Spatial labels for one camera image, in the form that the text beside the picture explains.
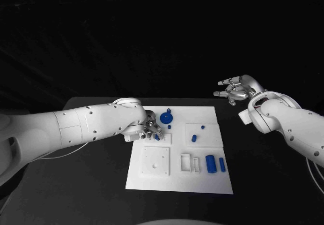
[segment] cable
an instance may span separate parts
hole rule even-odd
[[[81,150],[83,147],[85,147],[85,145],[88,144],[88,142],[75,150],[75,151],[72,151],[69,154],[72,154],[73,152],[76,152],[78,150]],[[65,157],[65,156],[68,156],[69,154],[66,154],[66,155],[62,155],[62,156],[57,156],[57,157],[52,157],[52,158],[39,158],[39,159],[55,159],[55,158],[60,158],[60,157]]]
[[[322,180],[324,180],[324,176],[322,176],[322,174],[321,174],[321,172],[320,172],[320,169],[318,169],[318,167],[317,167],[317,164],[314,163],[314,166],[315,166],[315,169],[317,169],[317,171],[318,171],[318,173],[320,173],[320,176],[321,176],[321,178],[322,178]]]
[[[318,183],[315,181],[314,175],[312,175],[312,171],[311,171],[311,167],[309,167],[309,163],[308,163],[308,158],[305,158],[305,162],[307,162],[308,170],[309,170],[309,173],[311,173],[311,176],[312,176],[312,180],[314,180],[314,182],[317,184],[317,187],[320,188],[320,190],[321,190],[321,192],[324,194],[324,191],[322,191],[322,189],[321,189],[321,187],[320,187],[320,185],[318,185]]]

